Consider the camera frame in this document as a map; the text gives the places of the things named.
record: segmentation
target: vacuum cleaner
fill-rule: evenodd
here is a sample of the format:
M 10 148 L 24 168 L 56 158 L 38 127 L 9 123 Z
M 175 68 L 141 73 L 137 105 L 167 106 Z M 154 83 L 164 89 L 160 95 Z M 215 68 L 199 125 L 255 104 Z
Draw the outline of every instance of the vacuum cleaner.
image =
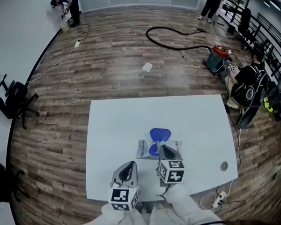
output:
M 210 51 L 209 57 L 207 58 L 207 60 L 204 61 L 204 63 L 207 65 L 207 67 L 211 70 L 211 72 L 213 74 L 220 73 L 224 70 L 224 63 L 228 60 L 228 57 L 229 57 L 229 53 L 228 53 L 227 49 L 225 49 L 221 46 L 214 46 L 213 48 L 211 48 L 209 46 L 199 45 L 199 46 L 181 48 L 181 47 L 172 47 L 172 46 L 164 45 L 164 44 L 161 44 L 161 43 L 155 41 L 153 38 L 150 37 L 149 32 L 152 30 L 156 30 L 156 29 L 171 30 L 171 31 L 174 31 L 176 33 L 179 33 L 179 34 L 185 35 L 185 36 L 193 35 L 193 34 L 201 33 L 201 32 L 206 33 L 207 32 L 206 30 L 197 28 L 197 31 L 195 31 L 195 32 L 183 33 L 176 29 L 168 28 L 168 27 L 152 27 L 147 30 L 146 36 L 151 42 L 153 42 L 159 46 L 162 46 L 162 47 L 165 47 L 168 49 L 172 49 L 172 50 L 177 50 L 177 51 L 191 50 L 191 49 L 196 49 L 196 48 L 207 48 Z

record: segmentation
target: office chair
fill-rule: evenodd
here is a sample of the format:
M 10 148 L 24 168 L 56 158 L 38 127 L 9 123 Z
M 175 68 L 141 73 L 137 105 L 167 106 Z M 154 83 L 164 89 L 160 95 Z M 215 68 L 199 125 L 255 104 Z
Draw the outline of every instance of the office chair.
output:
M 251 42 L 256 41 L 256 38 L 249 31 L 250 19 L 251 19 L 251 10 L 248 8 L 245 8 L 241 12 L 240 24 L 237 29 L 238 32 L 242 35 L 242 37 L 236 36 L 233 38 L 233 40 L 237 39 L 242 42 L 242 49 L 243 49 L 244 45 L 247 45 L 248 40 L 250 40 Z
M 12 171 L 6 171 L 0 163 L 0 202 L 9 203 L 11 200 L 11 194 L 13 193 L 15 199 L 20 203 L 21 200 L 17 197 L 16 191 L 21 192 L 25 197 L 30 196 L 23 192 L 17 185 L 19 175 L 23 174 L 23 171 L 18 171 L 16 176 L 13 175 Z
M 0 82 L 0 87 L 3 86 L 6 93 L 5 96 L 7 97 L 5 101 L 6 108 L 4 110 L 7 111 L 8 114 L 4 113 L 7 118 L 20 118 L 22 116 L 22 126 L 26 129 L 25 126 L 25 117 L 26 111 L 35 113 L 36 116 L 39 116 L 39 112 L 28 108 L 30 103 L 34 98 L 38 99 L 38 95 L 35 93 L 29 100 L 27 100 L 27 88 L 24 84 L 20 82 L 12 81 L 10 86 L 7 87 L 4 80 L 6 78 L 6 74 L 3 77 L 3 80 Z
M 245 128 L 250 124 L 266 96 L 268 90 L 268 75 L 265 71 L 261 72 L 262 75 L 251 102 L 248 105 L 245 105 L 244 113 L 241 113 L 238 117 L 238 128 Z

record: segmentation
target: wooden floor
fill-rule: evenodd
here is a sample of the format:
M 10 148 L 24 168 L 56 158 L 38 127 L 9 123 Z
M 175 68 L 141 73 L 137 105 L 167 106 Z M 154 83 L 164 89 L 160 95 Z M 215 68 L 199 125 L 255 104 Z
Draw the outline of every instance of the wooden floor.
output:
M 31 82 L 29 92 L 39 95 L 33 106 L 40 117 L 28 114 L 27 130 L 17 121 L 11 147 L 11 163 L 25 171 L 21 186 L 30 199 L 14 200 L 19 225 L 78 225 L 100 215 L 104 202 L 86 199 L 85 155 L 89 106 L 93 99 L 138 98 L 198 94 L 221 94 L 227 101 L 225 85 L 203 67 L 186 62 L 178 51 L 163 49 L 146 38 L 152 26 L 170 26 L 183 32 L 200 27 L 208 33 L 180 36 L 157 31 L 156 39 L 176 46 L 221 44 L 211 24 L 198 21 L 187 10 L 167 7 L 122 7 L 98 10 L 81 16 L 90 24 L 87 39 L 79 48 L 45 76 Z M 87 26 L 62 32 L 53 42 L 32 79 L 37 78 L 68 54 Z M 217 26 L 224 45 L 233 50 L 241 63 L 249 54 L 232 41 L 227 26 Z M 202 65 L 208 50 L 186 52 Z M 141 68 L 152 63 L 150 72 Z M 232 111 L 234 122 L 237 111 Z M 237 133 L 231 130 L 237 149 Z M 228 201 L 244 200 L 270 182 L 246 202 L 223 205 L 222 219 L 277 220 L 281 212 L 281 123 L 261 108 L 251 125 L 241 132 L 239 178 L 233 182 Z M 228 192 L 230 184 L 219 187 Z M 195 201 L 210 191 L 192 195 Z M 211 206 L 213 195 L 202 200 Z

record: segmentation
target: power strip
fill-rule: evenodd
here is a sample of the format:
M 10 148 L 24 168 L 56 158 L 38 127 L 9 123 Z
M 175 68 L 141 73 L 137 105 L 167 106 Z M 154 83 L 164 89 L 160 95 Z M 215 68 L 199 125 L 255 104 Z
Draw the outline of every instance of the power strip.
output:
M 227 197 L 227 194 L 225 192 L 220 192 L 220 195 L 217 196 L 216 200 L 212 204 L 213 208 L 217 208 L 222 202 L 222 200 Z

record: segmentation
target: white shoe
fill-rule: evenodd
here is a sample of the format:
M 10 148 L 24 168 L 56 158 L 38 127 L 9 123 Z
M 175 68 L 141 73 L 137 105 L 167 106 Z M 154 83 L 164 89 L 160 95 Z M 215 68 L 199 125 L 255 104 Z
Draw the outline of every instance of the white shoe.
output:
M 227 106 L 233 109 L 239 108 L 239 106 L 231 98 L 228 99 Z

